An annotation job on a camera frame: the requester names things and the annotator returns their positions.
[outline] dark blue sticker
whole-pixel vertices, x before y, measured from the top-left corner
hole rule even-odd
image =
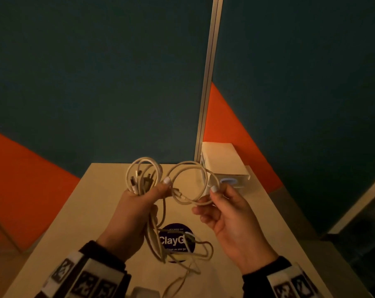
[[[185,233],[191,233],[193,232],[185,225],[179,224],[179,223],[174,223],[174,224],[169,224],[166,225],[163,229],[166,230],[174,230],[174,231],[182,231]],[[186,245],[183,241],[183,235],[178,232],[167,232],[167,231],[160,231],[160,241],[162,245],[164,246],[165,249],[171,250],[171,251],[178,251],[178,252],[188,252],[186,249]],[[186,238],[187,240],[187,245],[189,246],[190,252],[193,252],[196,243],[190,240],[189,238]]]

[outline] white cable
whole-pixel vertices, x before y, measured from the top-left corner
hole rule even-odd
[[[141,173],[139,173],[139,171],[140,171],[140,165],[143,162],[149,162],[150,164],[143,171],[141,171]],[[215,181],[216,181],[216,183],[217,183],[218,186],[219,186],[219,180],[218,180],[218,178],[216,177],[216,175],[212,171],[206,169],[200,163],[194,162],[194,161],[180,162],[180,163],[174,165],[173,167],[171,167],[171,169],[167,173],[166,177],[169,176],[170,173],[174,169],[176,169],[177,167],[179,167],[180,165],[188,165],[188,164],[191,164],[193,166],[188,166],[188,167],[185,167],[185,168],[181,169],[171,179],[171,194],[172,194],[173,198],[175,199],[176,202],[178,202],[181,205],[189,205],[189,204],[194,204],[194,205],[209,205],[209,204],[211,204],[212,203],[211,200],[207,201],[207,202],[203,202],[203,203],[198,202],[198,200],[202,197],[202,195],[203,195],[203,193],[204,193],[204,191],[205,191],[205,189],[206,189],[206,187],[208,185],[209,178],[208,178],[207,172],[214,177],[214,179],[215,179]],[[135,173],[134,173],[134,177],[135,177],[135,180],[136,180],[136,185],[132,185],[131,184],[131,180],[130,180],[130,171],[131,171],[131,169],[132,169],[132,167],[134,165],[137,165],[137,168],[136,168]],[[142,157],[142,158],[139,158],[139,159],[135,160],[134,162],[132,162],[132,164],[127,169],[127,173],[125,174],[125,181],[126,181],[128,189],[130,191],[134,192],[137,195],[143,195],[143,194],[145,194],[146,193],[146,190],[145,190],[145,179],[144,179],[145,178],[145,174],[152,167],[154,167],[154,172],[151,175],[151,178],[153,179],[153,182],[152,182],[150,188],[156,186],[161,181],[161,179],[162,179],[163,170],[162,170],[161,165],[159,165],[154,159],[149,158],[149,157]],[[183,172],[185,170],[188,170],[188,169],[200,169],[200,170],[202,170],[202,172],[203,172],[203,174],[205,176],[203,189],[201,190],[201,192],[195,198],[192,198],[192,199],[186,197],[179,190],[176,190],[173,187],[174,182],[175,182],[176,178],[178,177],[178,175],[181,172]],[[164,210],[163,210],[163,217],[162,217],[162,219],[161,219],[161,221],[160,221],[159,224],[156,223],[156,217],[152,213],[150,213],[148,222],[147,222],[147,224],[145,226],[145,239],[146,239],[146,242],[147,242],[147,244],[148,244],[151,252],[153,253],[153,255],[155,256],[155,258],[157,260],[159,260],[159,261],[161,261],[163,263],[166,263],[167,257],[170,257],[173,261],[175,261],[175,263],[177,263],[178,265],[180,265],[181,267],[183,267],[184,269],[186,269],[185,275],[183,277],[179,277],[175,281],[173,281],[166,288],[166,290],[164,291],[163,297],[167,294],[167,292],[169,291],[169,289],[170,289],[170,287],[172,285],[174,285],[177,281],[182,280],[181,285],[175,291],[175,293],[172,295],[172,297],[174,297],[178,293],[178,291],[181,289],[181,287],[183,286],[183,284],[185,282],[185,279],[187,278],[187,276],[188,276],[189,273],[201,274],[201,271],[200,271],[199,267],[197,266],[195,259],[209,261],[211,259],[212,255],[213,255],[213,253],[214,253],[214,248],[213,248],[213,246],[212,246],[212,244],[210,242],[202,242],[198,238],[197,238],[198,239],[198,241],[197,241],[196,240],[196,236],[194,236],[191,233],[184,233],[182,231],[176,231],[176,230],[160,229],[161,225],[165,221],[165,198],[163,198],[163,208],[164,208]],[[185,246],[186,246],[186,249],[187,249],[188,252],[171,251],[169,249],[165,249],[164,246],[161,244],[160,235],[159,235],[160,231],[181,233],[183,235]],[[204,247],[204,249],[205,249],[205,254],[192,253],[190,251],[190,248],[189,248],[188,244],[187,244],[187,237],[190,240],[194,241],[196,244],[202,245]],[[211,252],[208,251],[206,245],[210,246]],[[173,256],[173,254],[175,254],[175,255],[183,254],[183,255],[186,255],[186,256],[190,256],[192,258],[192,261],[191,261],[191,263],[190,263],[189,266],[185,266],[179,260],[177,260]],[[190,268],[190,266],[193,263],[195,264],[195,267],[197,269]]]

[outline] white nail polish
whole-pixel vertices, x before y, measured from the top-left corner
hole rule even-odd
[[[163,180],[163,183],[168,184],[170,181],[171,181],[170,177],[165,177],[164,180]]]

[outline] white table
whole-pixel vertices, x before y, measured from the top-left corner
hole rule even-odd
[[[129,164],[91,164],[10,286],[5,298],[34,297],[52,270],[70,251],[78,250],[100,235],[126,189],[124,178],[128,166]],[[172,165],[162,166],[166,173]],[[264,235],[280,255],[299,263],[324,297],[332,297],[264,188],[249,166],[247,169],[251,179],[242,194],[258,217]],[[200,174],[200,170],[195,169],[182,173],[176,180],[175,187],[187,196],[194,196],[203,184]],[[241,274],[223,253],[212,230],[192,214],[191,205],[177,204],[172,198],[168,198],[166,203],[164,226],[175,222],[184,224],[202,240],[210,241],[215,248],[210,262],[198,262],[202,274],[189,276],[178,296],[242,297]],[[162,215],[161,203],[158,215]],[[127,271],[132,275],[127,294],[135,286],[162,293],[171,281],[184,274],[184,269],[176,264],[158,262],[146,243],[126,265]]]

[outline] left hand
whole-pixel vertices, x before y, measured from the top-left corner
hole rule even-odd
[[[154,203],[170,195],[170,185],[168,177],[145,195],[124,191],[109,225],[96,242],[120,260],[125,262],[129,259],[143,244],[149,213],[157,214],[158,208]]]

